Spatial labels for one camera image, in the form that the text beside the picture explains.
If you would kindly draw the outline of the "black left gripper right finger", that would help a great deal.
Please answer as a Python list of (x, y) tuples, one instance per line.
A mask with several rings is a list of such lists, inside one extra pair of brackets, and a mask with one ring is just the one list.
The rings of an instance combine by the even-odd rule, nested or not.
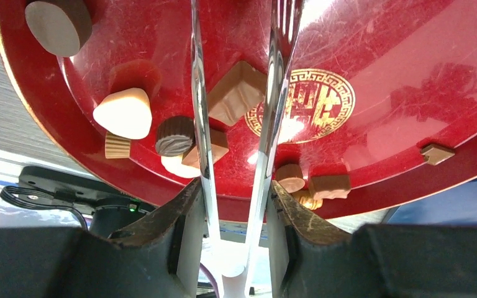
[(477, 297), (477, 227), (367, 224), (347, 233), (277, 182), (266, 223), (274, 297)]

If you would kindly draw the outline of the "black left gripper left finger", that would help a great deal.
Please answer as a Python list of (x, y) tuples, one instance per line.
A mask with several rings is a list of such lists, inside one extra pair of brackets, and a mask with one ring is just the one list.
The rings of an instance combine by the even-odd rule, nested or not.
[(203, 233), (199, 179), (111, 238), (0, 228), (0, 297), (195, 297)]

